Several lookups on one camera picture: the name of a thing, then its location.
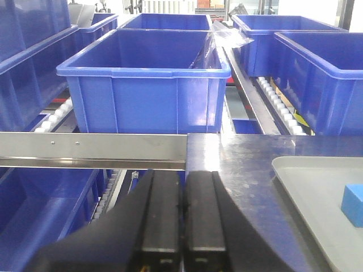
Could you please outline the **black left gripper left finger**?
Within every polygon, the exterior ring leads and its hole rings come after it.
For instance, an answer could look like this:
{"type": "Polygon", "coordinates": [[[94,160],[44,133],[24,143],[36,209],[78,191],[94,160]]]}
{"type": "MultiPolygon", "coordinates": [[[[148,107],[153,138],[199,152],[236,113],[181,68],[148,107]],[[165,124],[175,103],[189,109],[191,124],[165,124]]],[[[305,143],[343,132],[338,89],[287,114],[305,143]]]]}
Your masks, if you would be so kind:
{"type": "Polygon", "coordinates": [[[24,271],[178,271],[179,176],[148,170],[109,212],[39,249],[24,271]]]}

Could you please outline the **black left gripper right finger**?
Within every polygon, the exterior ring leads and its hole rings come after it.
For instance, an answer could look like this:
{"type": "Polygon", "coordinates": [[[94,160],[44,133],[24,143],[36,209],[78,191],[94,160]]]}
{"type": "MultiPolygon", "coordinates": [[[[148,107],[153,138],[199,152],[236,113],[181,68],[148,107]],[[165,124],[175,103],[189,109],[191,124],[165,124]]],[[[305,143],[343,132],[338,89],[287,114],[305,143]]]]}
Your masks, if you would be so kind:
{"type": "Polygon", "coordinates": [[[239,209],[218,172],[190,172],[185,200],[186,271],[295,271],[239,209]]]}

